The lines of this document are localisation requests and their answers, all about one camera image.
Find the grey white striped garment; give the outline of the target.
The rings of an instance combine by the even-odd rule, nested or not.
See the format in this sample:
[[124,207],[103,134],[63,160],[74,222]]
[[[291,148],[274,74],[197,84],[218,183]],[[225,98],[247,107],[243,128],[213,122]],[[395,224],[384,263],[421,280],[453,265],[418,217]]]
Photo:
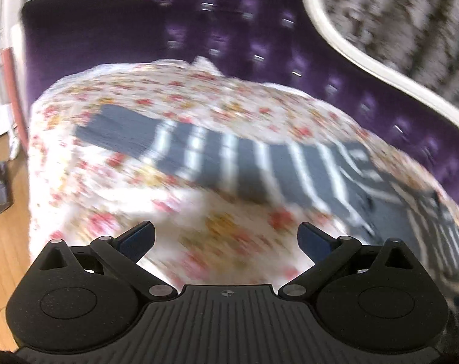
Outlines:
[[380,245],[399,238],[437,281],[459,284],[459,226],[428,187],[380,170],[354,140],[268,144],[103,106],[76,137],[147,168],[116,185],[130,214],[151,219],[151,260],[175,284],[282,285],[308,267],[299,224]]

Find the floral bed sheet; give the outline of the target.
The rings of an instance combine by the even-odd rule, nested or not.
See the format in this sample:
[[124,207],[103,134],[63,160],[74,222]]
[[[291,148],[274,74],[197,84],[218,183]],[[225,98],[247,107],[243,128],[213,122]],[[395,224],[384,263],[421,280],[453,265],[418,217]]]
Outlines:
[[309,222],[404,241],[459,305],[459,205],[422,163],[299,90],[205,58],[102,65],[46,90],[29,135],[32,257],[148,220],[139,265],[176,288],[280,288],[313,264],[296,238]]

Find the purple tufted sofa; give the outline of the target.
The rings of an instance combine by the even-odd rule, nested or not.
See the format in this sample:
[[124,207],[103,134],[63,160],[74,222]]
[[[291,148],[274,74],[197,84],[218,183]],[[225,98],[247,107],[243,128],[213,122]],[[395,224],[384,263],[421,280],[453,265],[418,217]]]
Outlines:
[[320,0],[31,0],[19,16],[29,103],[100,64],[203,56],[225,75],[344,110],[422,163],[459,204],[459,110],[345,41]]

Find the grey damask curtain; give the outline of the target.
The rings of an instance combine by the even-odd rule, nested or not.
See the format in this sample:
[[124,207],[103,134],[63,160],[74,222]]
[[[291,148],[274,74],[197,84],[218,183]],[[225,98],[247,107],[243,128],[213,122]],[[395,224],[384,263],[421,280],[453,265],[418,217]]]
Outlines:
[[351,44],[459,109],[459,0],[325,0]]

